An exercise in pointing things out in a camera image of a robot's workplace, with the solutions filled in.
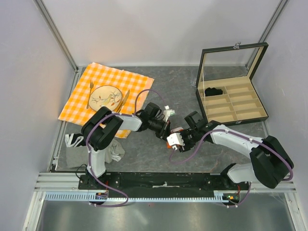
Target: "plate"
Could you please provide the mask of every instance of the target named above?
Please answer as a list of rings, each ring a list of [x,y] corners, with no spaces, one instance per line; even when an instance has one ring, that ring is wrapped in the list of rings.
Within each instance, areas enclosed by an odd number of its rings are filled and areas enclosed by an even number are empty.
[[[113,111],[121,103],[122,93],[114,86],[101,86],[95,89],[89,101],[89,106],[94,111],[98,111],[101,107],[108,107]]]

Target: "knife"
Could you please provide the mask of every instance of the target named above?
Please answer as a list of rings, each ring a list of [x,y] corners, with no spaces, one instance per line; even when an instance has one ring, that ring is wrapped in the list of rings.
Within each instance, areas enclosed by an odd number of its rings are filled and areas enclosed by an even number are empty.
[[[120,105],[115,109],[115,112],[120,112],[122,107],[124,106],[124,104],[126,103],[128,97],[129,97],[129,93],[130,93],[130,90],[128,90],[128,92],[126,93],[126,95],[124,96],[124,99],[123,101],[120,103]]]

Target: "metal latch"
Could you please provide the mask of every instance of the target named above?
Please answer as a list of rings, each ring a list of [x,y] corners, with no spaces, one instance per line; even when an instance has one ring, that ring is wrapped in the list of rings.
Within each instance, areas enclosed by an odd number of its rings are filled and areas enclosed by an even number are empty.
[[[240,48],[240,45],[241,45],[241,42],[237,42],[235,44],[235,46],[233,47],[233,49],[239,49]]]
[[[52,165],[57,165],[58,164],[58,160],[59,160],[59,157],[55,156],[52,160]]]

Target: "fork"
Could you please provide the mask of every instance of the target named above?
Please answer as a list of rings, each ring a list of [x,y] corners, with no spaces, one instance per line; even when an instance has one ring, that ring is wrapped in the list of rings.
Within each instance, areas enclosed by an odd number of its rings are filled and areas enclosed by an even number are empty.
[[[88,104],[87,104],[87,109],[89,108],[89,102],[90,102],[90,96],[91,96],[91,91],[92,88],[94,87],[94,83],[92,80],[90,80],[90,92],[89,92],[89,98],[88,98]]]

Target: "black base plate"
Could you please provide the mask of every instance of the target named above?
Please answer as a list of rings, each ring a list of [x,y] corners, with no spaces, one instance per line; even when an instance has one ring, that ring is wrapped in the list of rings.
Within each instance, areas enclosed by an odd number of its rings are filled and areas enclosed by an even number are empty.
[[[220,173],[149,173],[149,172],[106,172],[99,180],[125,192],[133,198],[213,197],[214,190],[237,191],[238,184]],[[167,186],[154,187],[167,183]],[[239,183],[242,190],[247,183]],[[105,190],[89,173],[80,176],[80,190]],[[124,197],[109,190],[109,198]]]

